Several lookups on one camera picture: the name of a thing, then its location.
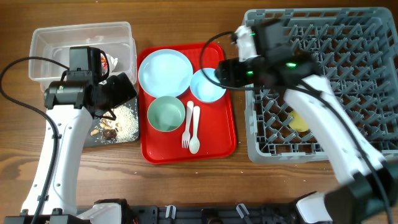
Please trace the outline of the light blue bowl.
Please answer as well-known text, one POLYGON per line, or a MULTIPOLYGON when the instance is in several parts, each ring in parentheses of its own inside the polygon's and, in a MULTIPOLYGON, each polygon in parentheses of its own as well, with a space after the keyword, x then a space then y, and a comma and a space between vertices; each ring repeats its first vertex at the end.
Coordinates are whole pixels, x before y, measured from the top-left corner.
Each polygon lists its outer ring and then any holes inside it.
POLYGON ((204 68, 193 74, 190 82, 190 90, 194 97, 204 103, 214 103, 221 99, 226 93, 226 89, 210 82, 203 74, 204 71, 210 79, 219 83, 215 76, 214 68, 204 68))

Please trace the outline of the green bowl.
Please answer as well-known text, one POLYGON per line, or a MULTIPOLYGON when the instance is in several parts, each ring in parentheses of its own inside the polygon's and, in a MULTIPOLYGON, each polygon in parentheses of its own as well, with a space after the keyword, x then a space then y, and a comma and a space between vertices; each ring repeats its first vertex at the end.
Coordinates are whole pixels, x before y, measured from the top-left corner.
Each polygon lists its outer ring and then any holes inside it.
POLYGON ((157 131, 175 131, 185 120, 185 107, 176 97, 161 96, 149 105, 147 120, 157 131))

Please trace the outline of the white plastic fork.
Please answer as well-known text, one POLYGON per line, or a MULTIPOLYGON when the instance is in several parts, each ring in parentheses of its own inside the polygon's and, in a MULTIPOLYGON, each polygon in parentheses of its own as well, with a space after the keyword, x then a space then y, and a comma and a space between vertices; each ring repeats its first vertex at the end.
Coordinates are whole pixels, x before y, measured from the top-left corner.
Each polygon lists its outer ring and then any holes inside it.
POLYGON ((190 141, 190 123, 191 123, 192 114, 193 114, 193 107, 194 107, 194 102, 188 101, 187 107, 186 107, 185 130, 182 134, 182 147, 184 149, 188 148, 189 141, 190 141))

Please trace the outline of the yellow cup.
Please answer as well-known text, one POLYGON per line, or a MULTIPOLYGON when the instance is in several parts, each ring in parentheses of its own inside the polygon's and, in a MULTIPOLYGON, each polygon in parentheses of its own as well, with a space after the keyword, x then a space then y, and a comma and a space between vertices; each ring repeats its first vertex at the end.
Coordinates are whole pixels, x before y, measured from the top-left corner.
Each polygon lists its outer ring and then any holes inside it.
POLYGON ((303 118, 296 112, 296 111, 291 111, 288 115, 289 118, 292 118, 292 120, 289 123, 289 127, 293 129, 296 132, 306 132, 309 130, 308 125, 306 122, 303 120, 303 118))

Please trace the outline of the white plastic spoon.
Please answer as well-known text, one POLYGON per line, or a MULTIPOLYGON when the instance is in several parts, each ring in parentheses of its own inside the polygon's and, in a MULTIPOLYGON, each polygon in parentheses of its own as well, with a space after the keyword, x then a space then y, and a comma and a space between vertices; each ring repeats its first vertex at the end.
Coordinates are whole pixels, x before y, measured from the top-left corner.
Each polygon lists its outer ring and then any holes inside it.
POLYGON ((198 124, 200 120, 200 107, 193 107, 193 136, 189 142, 189 150, 192 154, 196 154, 200 148, 200 141, 198 139, 198 124))

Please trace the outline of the red snack wrapper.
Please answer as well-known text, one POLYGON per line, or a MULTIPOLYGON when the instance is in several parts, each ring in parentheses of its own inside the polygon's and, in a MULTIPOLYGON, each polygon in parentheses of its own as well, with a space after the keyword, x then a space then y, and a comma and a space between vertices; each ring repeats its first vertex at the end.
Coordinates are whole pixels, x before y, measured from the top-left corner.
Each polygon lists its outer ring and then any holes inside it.
POLYGON ((102 67, 102 74, 105 75, 108 72, 108 62, 107 58, 104 55, 101 55, 101 67, 102 67))

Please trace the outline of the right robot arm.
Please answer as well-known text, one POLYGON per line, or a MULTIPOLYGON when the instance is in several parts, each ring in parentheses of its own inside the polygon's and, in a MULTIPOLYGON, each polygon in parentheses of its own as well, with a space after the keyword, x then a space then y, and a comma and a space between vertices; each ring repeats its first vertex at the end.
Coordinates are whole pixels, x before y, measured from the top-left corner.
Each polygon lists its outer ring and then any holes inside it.
POLYGON ((397 165, 361 134, 306 51, 296 52, 284 37, 281 20, 239 26, 230 32, 238 57, 216 69, 217 84, 230 90, 277 91, 296 111, 326 152, 340 186, 296 201, 304 223, 360 223, 385 212, 392 223, 397 202, 397 165))

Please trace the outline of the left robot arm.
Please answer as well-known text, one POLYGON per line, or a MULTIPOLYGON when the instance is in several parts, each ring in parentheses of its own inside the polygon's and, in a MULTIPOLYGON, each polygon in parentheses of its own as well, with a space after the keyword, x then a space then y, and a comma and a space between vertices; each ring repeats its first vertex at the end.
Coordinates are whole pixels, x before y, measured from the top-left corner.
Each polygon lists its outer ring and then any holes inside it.
POLYGON ((44 92, 45 111, 1 92, 5 99, 47 121, 32 187, 20 214, 7 216, 5 223, 132 223, 125 199, 99 200, 83 213, 76 207, 78 170, 93 120, 102 119, 104 111, 109 120, 115 120, 114 109, 137 95, 125 73, 103 71, 101 59, 105 55, 95 47, 72 47, 61 79, 44 92))

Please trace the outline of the grey dishwasher rack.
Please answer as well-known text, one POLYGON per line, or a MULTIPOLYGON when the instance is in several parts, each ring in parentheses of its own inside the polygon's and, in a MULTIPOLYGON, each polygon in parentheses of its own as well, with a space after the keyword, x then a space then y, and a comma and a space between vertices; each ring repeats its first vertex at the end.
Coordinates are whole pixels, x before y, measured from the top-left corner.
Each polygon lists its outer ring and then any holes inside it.
MULTIPOLYGON (((280 19, 294 50, 310 52, 338 101, 386 159, 397 159, 397 31, 384 7, 250 9, 245 26, 280 19)), ((257 164, 322 161, 312 133, 290 127, 290 108, 272 90, 246 93, 248 157, 257 164)))

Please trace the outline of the light blue plate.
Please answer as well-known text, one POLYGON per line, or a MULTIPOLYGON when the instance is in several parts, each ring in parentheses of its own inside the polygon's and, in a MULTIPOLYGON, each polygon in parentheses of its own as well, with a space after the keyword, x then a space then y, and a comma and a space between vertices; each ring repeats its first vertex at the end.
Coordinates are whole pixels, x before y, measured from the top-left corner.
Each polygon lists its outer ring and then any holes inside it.
POLYGON ((181 52, 161 49, 150 53, 139 67, 141 88, 150 96, 178 97, 189 87, 193 66, 181 52))

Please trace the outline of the red plastic tray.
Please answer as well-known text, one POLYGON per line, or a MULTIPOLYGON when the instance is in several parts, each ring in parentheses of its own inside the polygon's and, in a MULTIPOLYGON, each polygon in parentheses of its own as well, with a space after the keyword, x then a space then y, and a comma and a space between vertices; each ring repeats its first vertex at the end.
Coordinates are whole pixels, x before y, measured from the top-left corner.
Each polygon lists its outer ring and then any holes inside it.
POLYGON ((151 164, 170 164, 226 157, 236 149, 234 116, 228 91, 214 103, 202 103, 194 97, 189 87, 183 87, 181 91, 177 92, 177 98, 183 104, 192 101, 195 106, 199 106, 201 109, 198 124, 200 148, 196 154, 191 154, 188 149, 182 147, 185 123, 182 123, 175 131, 165 133, 155 130, 147 119, 147 111, 150 104, 155 100, 155 95, 143 89, 146 76, 141 75, 141 71, 149 64, 149 55, 154 55, 155 52, 159 53, 165 49, 176 51, 179 55, 183 54, 189 60, 188 69, 193 74, 200 69, 199 59, 203 46, 203 43, 195 43, 150 47, 144 49, 137 56, 141 152, 144 159, 151 164))

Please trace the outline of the clear plastic bin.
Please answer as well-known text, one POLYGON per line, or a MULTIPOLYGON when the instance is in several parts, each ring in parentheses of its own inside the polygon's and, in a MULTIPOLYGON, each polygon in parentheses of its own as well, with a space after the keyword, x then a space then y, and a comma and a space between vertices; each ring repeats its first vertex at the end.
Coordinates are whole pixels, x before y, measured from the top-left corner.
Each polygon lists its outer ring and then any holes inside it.
POLYGON ((111 75, 124 72, 137 82, 136 43, 128 22, 105 22, 36 29, 30 45, 31 57, 49 58, 69 66, 70 47, 90 46, 118 58, 111 75))

